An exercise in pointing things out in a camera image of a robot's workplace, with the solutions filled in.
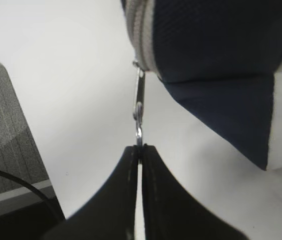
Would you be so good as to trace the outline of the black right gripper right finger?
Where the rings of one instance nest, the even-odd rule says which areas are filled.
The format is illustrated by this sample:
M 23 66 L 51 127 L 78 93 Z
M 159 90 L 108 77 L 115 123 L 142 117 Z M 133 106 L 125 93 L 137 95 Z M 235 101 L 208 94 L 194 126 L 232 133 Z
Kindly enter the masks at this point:
M 157 149 L 142 150 L 142 203 L 147 240 L 246 240 L 247 236 L 193 198 Z

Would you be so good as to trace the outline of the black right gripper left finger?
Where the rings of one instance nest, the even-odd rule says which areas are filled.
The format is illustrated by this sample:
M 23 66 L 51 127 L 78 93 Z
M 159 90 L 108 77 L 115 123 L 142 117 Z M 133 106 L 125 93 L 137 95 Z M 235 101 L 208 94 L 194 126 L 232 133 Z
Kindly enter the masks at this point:
M 138 150 L 127 146 L 111 175 L 70 218 L 44 240 L 133 240 L 138 187 Z

